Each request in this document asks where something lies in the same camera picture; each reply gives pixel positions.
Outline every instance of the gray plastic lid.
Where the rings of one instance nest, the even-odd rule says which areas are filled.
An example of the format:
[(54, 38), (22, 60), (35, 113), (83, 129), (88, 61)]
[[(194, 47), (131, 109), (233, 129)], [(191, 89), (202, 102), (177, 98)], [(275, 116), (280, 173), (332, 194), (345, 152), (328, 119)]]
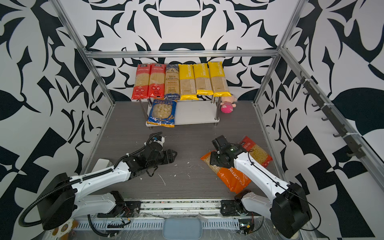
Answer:
[(163, 236), (168, 240), (198, 240), (203, 226), (197, 218), (167, 218), (164, 221)]

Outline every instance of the red pasta package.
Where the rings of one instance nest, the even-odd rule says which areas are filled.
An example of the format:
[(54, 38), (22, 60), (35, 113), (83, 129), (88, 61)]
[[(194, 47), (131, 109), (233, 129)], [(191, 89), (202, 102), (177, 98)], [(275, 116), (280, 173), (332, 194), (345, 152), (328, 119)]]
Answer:
[(166, 65), (151, 64), (151, 76), (149, 77), (148, 97), (164, 99), (164, 82), (166, 78)]
[(148, 98), (150, 64), (139, 64), (136, 70), (135, 86), (133, 87), (132, 99)]

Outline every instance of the black and white patterned wall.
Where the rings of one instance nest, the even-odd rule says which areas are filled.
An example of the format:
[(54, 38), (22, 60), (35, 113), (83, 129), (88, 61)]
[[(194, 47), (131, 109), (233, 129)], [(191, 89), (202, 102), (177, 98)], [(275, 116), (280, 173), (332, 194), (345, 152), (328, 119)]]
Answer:
[[(63, 0), (91, 51), (276, 49), (297, 0)], [(270, 58), (99, 60), (116, 101), (130, 101), (137, 63), (224, 61), (231, 93), (253, 100)]]
[[(288, 50), (383, 158), (384, 62), (379, 0), (309, 0)], [(384, 193), (281, 59), (259, 106), (286, 177), (319, 210), (320, 239), (382, 239)], [(319, 223), (311, 208), (314, 226)]]
[(231, 93), (239, 100), (253, 100), (272, 57), (226, 58), (103, 58), (94, 63), (116, 101), (130, 101), (138, 63), (206, 63), (222, 61)]
[(19, 215), (54, 176), (80, 173), (110, 103), (47, 0), (1, 1), (0, 62), (0, 239), (32, 239), (41, 225)]

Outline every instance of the plush toy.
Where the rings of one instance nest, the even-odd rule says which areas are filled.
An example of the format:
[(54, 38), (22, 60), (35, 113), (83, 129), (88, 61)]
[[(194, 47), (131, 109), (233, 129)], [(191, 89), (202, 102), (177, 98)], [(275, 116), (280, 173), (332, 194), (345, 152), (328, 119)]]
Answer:
[(237, 98), (235, 98), (234, 96), (221, 97), (221, 111), (223, 113), (231, 113), (233, 111), (233, 108), (236, 107), (236, 104), (233, 103), (236, 100)]

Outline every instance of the orange pasta package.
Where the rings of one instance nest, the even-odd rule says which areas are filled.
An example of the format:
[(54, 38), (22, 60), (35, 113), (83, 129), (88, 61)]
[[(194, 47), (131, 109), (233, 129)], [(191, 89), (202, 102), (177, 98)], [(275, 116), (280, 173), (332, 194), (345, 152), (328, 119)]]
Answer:
[(251, 182), (251, 179), (234, 167), (228, 169), (225, 167), (210, 165), (210, 152), (202, 156), (200, 159), (203, 160), (209, 168), (216, 173), (216, 175), (221, 179), (221, 181), (223, 181), (231, 192), (238, 194)]
[(151, 76), (149, 77), (148, 97), (164, 98), (164, 82), (166, 78), (166, 65), (160, 63), (151, 64)]
[(150, 64), (139, 64), (136, 70), (136, 80), (133, 87), (132, 99), (148, 98)]
[(249, 137), (245, 136), (239, 143), (253, 159), (255, 159), (261, 166), (267, 167), (272, 161), (272, 157), (264, 151), (259, 145), (253, 142)]

